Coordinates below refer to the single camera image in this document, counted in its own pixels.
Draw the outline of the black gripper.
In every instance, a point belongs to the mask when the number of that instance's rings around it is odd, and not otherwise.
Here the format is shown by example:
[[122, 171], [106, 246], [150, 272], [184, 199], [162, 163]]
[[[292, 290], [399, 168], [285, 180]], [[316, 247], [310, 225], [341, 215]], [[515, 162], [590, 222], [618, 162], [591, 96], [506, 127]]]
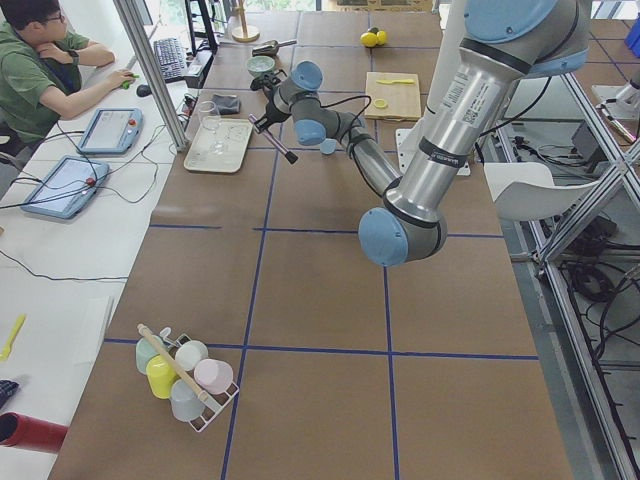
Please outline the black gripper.
[[275, 123], [284, 123], [290, 118], [288, 111], [281, 111], [275, 104], [268, 103], [265, 108], [265, 117], [261, 117], [254, 122], [254, 128], [257, 133], [267, 130], [270, 125]]

